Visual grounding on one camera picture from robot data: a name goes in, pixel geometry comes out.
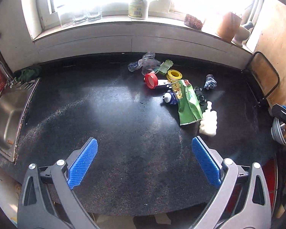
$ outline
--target red bottle cap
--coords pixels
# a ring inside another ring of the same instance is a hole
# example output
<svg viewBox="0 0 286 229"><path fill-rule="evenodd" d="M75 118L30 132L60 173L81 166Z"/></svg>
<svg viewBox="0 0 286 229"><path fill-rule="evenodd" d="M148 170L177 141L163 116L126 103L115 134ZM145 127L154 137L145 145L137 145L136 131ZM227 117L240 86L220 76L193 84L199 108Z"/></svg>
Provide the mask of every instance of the red bottle cap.
<svg viewBox="0 0 286 229"><path fill-rule="evenodd" d="M144 81L150 89L154 89L158 85L158 78L154 73L148 73L145 75Z"/></svg>

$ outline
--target yellow tape roll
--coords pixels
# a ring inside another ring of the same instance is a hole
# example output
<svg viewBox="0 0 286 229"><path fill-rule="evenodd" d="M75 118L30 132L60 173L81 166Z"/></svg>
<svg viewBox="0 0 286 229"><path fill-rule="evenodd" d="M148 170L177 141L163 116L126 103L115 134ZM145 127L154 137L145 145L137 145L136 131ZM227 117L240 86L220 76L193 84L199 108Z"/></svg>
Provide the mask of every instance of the yellow tape roll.
<svg viewBox="0 0 286 229"><path fill-rule="evenodd" d="M170 69L166 74L166 78L173 83L179 81L182 78L182 74L177 70Z"/></svg>

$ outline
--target stainless steel sink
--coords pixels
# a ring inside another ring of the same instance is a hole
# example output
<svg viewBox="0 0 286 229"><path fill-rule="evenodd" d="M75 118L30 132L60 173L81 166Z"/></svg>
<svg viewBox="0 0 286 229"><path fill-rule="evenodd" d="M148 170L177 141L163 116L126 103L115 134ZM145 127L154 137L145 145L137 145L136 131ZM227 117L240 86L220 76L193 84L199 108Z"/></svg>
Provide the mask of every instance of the stainless steel sink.
<svg viewBox="0 0 286 229"><path fill-rule="evenodd" d="M29 83L6 87L0 93L0 153L15 161L22 123L39 78Z"/></svg>

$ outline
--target clear plastic bottle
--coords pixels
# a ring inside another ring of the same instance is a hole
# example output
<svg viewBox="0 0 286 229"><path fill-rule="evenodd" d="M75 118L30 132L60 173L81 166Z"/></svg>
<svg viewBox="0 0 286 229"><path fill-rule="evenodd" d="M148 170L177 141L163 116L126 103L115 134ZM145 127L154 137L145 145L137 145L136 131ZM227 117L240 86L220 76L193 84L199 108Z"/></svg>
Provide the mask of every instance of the clear plastic bottle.
<svg viewBox="0 0 286 229"><path fill-rule="evenodd" d="M143 63L143 59L140 59L139 61L130 63L128 65L128 70L133 72L133 71L135 71L137 69L140 69L142 67L142 63Z"/></svg>
<svg viewBox="0 0 286 229"><path fill-rule="evenodd" d="M155 68L159 67L161 63L155 59L154 52L148 52L143 55L142 60L142 75L146 75L147 73L151 73Z"/></svg>

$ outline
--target green snack bag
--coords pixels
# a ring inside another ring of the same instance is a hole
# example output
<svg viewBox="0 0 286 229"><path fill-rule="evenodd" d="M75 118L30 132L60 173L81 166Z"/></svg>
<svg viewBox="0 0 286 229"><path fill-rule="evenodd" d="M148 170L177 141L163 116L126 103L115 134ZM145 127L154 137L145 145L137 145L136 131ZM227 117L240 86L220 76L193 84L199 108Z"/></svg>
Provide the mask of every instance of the green snack bag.
<svg viewBox="0 0 286 229"><path fill-rule="evenodd" d="M202 112L194 89L188 80L179 80L172 83L172 90L178 99L178 113L180 125L187 125L200 121Z"/></svg>

